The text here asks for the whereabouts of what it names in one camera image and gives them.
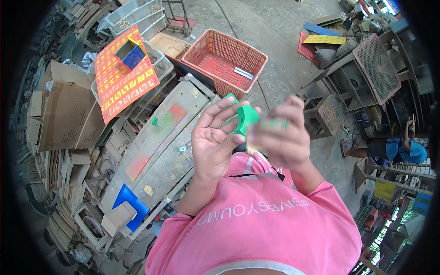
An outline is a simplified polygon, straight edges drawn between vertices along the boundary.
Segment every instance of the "person in blue shirt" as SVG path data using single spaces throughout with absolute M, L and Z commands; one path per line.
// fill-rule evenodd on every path
M 348 149 L 347 143 L 343 139 L 341 140 L 342 158 L 378 157 L 382 159 L 388 159 L 389 161 L 393 161 L 394 163 L 402 161 L 422 163 L 429 157 L 429 153 L 428 150 L 423 147 L 423 145 L 413 140 L 414 135 L 415 121 L 409 120 L 405 128 L 405 137 L 403 139 L 392 138 L 383 142 L 370 143 L 367 144 L 367 148 L 358 148 L 357 145 L 354 144 L 351 150 Z

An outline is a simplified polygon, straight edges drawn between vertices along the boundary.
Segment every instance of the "wooden stool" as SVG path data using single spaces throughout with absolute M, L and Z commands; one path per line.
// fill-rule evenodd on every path
M 318 131 L 316 134 L 310 133 L 310 139 L 320 139 L 334 136 L 345 116 L 334 96 L 329 94 L 307 99 L 304 103 L 304 118 L 314 118 L 318 121 Z

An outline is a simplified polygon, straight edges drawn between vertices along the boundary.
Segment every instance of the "yellow board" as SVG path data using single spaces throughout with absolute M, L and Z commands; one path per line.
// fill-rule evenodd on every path
M 376 187 L 374 188 L 374 195 L 378 198 L 384 199 L 387 202 L 392 202 L 394 197 L 394 190 L 396 186 L 392 183 L 385 183 L 376 180 Z
M 347 38 L 331 35 L 309 35 L 303 43 L 321 43 L 344 45 Z

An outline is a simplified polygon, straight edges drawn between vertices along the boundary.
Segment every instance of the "blue shirt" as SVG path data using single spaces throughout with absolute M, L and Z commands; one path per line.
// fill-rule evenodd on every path
M 386 155 L 388 160 L 393 160 L 397 154 L 400 154 L 406 162 L 422 163 L 428 158 L 426 149 L 420 143 L 410 141 L 410 152 L 401 144 L 401 139 L 388 139 L 386 143 Z

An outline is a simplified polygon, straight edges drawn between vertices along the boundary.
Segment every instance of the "pink t-shirt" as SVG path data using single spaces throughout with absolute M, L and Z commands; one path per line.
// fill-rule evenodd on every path
M 333 185 L 307 196 L 260 153 L 235 153 L 213 200 L 194 218 L 163 223 L 145 272 L 220 274 L 269 268 L 295 275 L 348 274 L 361 251 L 358 228 Z M 245 177 L 231 175 L 252 174 Z

